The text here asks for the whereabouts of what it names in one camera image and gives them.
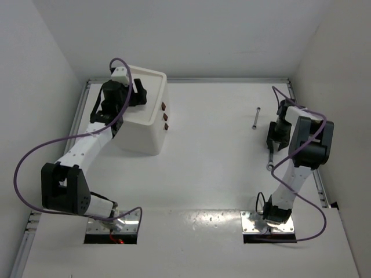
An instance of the metal frame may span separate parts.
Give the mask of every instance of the metal frame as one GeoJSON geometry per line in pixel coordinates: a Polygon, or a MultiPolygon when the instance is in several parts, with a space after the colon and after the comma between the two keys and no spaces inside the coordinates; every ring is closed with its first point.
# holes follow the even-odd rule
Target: metal frame
{"type": "MultiPolygon", "coordinates": [[[[77,110],[74,116],[74,121],[72,123],[70,135],[77,134],[78,132],[78,129],[80,127],[80,121],[83,114],[82,107],[85,106],[86,100],[88,98],[90,85],[102,83],[107,80],[109,80],[109,78],[94,78],[86,82],[81,92],[77,110]]],[[[168,78],[168,83],[284,83],[287,84],[288,86],[290,96],[292,98],[295,98],[294,91],[292,89],[292,84],[288,78],[168,78]]],[[[74,143],[75,139],[67,140],[64,154],[69,149],[71,149],[74,143]]],[[[322,206],[331,207],[329,205],[325,188],[322,183],[321,175],[318,170],[315,170],[314,172],[314,179],[318,189],[319,197],[321,199],[322,206]]],[[[21,245],[17,253],[16,260],[13,265],[12,272],[10,274],[10,278],[21,278],[23,275],[24,268],[26,267],[27,258],[31,251],[32,242],[36,234],[38,220],[32,220],[32,218],[35,215],[37,215],[39,218],[41,216],[41,214],[38,213],[37,211],[31,212],[21,245]]]]}

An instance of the white wall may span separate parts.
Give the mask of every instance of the white wall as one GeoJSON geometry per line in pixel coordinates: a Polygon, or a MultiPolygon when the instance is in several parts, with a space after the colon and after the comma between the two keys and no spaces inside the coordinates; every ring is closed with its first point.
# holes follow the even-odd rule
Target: white wall
{"type": "Polygon", "coordinates": [[[107,61],[181,77],[287,77],[332,0],[34,0],[81,80],[107,61]]]}
{"type": "Polygon", "coordinates": [[[300,103],[335,123],[322,168],[359,271],[371,272],[371,1],[338,0],[319,26],[293,80],[300,103]]]}
{"type": "MultiPolygon", "coordinates": [[[[0,38],[0,277],[8,277],[30,212],[14,193],[14,168],[32,147],[68,134],[82,85],[31,0],[1,2],[0,38]]],[[[21,191],[36,205],[40,169],[63,146],[40,150],[21,168],[21,191]]]]}

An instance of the white box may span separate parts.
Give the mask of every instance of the white box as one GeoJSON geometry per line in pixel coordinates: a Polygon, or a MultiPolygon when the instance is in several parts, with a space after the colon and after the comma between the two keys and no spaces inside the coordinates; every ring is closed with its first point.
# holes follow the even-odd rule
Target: white box
{"type": "MultiPolygon", "coordinates": [[[[166,135],[165,124],[170,117],[167,77],[162,72],[145,68],[130,66],[130,70],[133,79],[140,78],[143,88],[147,90],[147,103],[127,108],[123,124],[113,142],[128,151],[157,155],[162,149],[166,135]]],[[[116,75],[114,71],[113,80],[117,80],[116,75]]]]}

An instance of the metal mounting plate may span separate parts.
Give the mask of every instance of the metal mounting plate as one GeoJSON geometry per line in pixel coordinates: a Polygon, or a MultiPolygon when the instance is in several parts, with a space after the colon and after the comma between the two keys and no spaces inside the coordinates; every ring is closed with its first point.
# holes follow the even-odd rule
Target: metal mounting plate
{"type": "Polygon", "coordinates": [[[267,223],[255,211],[241,211],[242,233],[244,235],[292,235],[295,234],[294,222],[290,216],[285,224],[267,223]]]}
{"type": "MultiPolygon", "coordinates": [[[[137,228],[140,219],[140,212],[135,211],[128,214],[125,217],[117,219],[120,222],[120,225],[123,226],[123,229],[119,232],[113,231],[113,235],[136,235],[137,228]]],[[[86,234],[87,235],[109,235],[110,230],[104,227],[100,221],[89,219],[88,224],[86,225],[86,234]]]]}

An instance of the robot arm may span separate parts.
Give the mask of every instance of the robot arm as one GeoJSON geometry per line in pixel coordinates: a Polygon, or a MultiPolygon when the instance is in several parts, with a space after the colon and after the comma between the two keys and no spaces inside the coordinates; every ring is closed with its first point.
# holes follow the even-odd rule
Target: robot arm
{"type": "MultiPolygon", "coordinates": [[[[278,110],[277,122],[271,122],[267,137],[267,145],[273,150],[273,142],[279,144],[278,150],[287,147],[290,141],[291,126],[295,126],[292,140],[289,145],[289,155],[319,129],[322,119],[291,106],[283,100],[278,110]]],[[[293,191],[283,184],[270,196],[263,208],[263,219],[275,224],[285,223],[292,212],[293,203],[305,180],[320,165],[325,164],[330,155],[334,124],[326,122],[325,128],[317,138],[289,160],[288,169],[283,181],[293,191]]]]}
{"type": "MultiPolygon", "coordinates": [[[[126,69],[120,68],[121,74],[115,73],[115,80],[109,80],[101,88],[104,100],[99,94],[90,114],[90,123],[86,136],[77,141],[70,151],[56,163],[46,163],[41,170],[42,205],[46,209],[62,211],[75,215],[110,218],[114,215],[117,204],[104,196],[91,192],[85,174],[99,154],[100,150],[115,137],[123,120],[115,122],[110,128],[95,134],[109,125],[120,113],[128,96],[128,78],[126,69]]],[[[140,79],[134,79],[137,93],[130,95],[129,106],[144,105],[147,91],[140,79]]]]}

